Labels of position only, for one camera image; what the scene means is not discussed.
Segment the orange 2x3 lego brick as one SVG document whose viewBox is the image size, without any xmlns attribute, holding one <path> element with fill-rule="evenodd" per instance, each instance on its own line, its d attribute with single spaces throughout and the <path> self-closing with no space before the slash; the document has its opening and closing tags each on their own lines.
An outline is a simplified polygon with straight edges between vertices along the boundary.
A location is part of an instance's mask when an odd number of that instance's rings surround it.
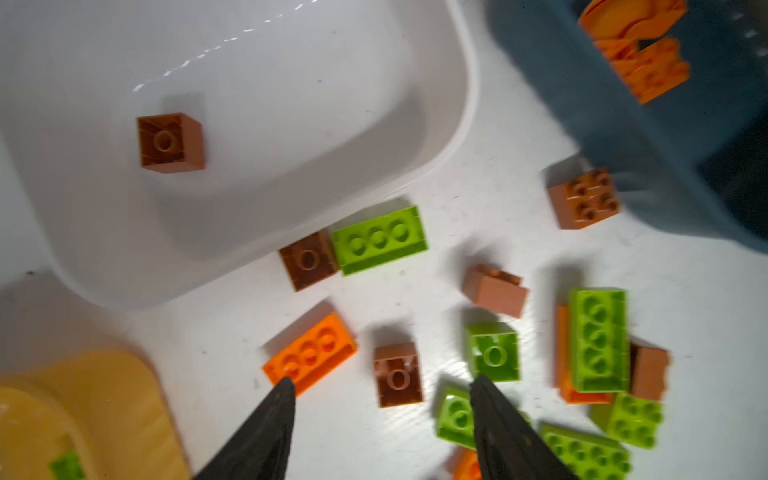
<svg viewBox="0 0 768 480">
<path fill-rule="evenodd" d="M 331 311 L 272 356 L 262 370 L 273 386 L 289 379 L 299 397 L 357 351 L 354 335 L 340 315 Z"/>
</svg>

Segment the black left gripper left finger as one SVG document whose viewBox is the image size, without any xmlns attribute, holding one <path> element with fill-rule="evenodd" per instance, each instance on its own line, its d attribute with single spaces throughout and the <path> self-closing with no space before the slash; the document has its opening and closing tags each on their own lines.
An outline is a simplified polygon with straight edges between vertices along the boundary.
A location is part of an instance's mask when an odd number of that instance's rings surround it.
<svg viewBox="0 0 768 480">
<path fill-rule="evenodd" d="M 194 479 L 284 479 L 295 407 L 295 385 L 283 378 Z"/>
</svg>

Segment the orange curved lego piece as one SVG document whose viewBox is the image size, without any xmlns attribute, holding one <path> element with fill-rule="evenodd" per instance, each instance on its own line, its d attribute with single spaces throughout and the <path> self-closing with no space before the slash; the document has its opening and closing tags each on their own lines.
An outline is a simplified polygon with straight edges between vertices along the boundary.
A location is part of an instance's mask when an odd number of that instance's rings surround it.
<svg viewBox="0 0 768 480">
<path fill-rule="evenodd" d="M 593 40 L 653 40 L 687 11 L 685 0 L 600 0 L 585 8 L 578 24 Z"/>
</svg>

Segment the brown 2x2 lego top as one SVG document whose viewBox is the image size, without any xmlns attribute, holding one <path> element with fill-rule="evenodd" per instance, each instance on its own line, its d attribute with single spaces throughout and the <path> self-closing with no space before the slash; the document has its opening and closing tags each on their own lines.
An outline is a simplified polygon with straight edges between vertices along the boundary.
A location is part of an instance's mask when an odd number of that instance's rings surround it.
<svg viewBox="0 0 768 480">
<path fill-rule="evenodd" d="M 339 271 L 329 233 L 323 229 L 278 251 L 296 292 Z"/>
</svg>

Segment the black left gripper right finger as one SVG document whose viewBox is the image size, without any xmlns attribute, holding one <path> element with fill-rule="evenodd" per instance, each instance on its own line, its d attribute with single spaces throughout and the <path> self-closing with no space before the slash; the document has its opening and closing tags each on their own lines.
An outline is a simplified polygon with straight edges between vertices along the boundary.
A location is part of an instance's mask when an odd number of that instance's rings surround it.
<svg viewBox="0 0 768 480">
<path fill-rule="evenodd" d="M 484 479 L 577 479 L 487 376 L 472 382 L 470 404 Z"/>
</svg>

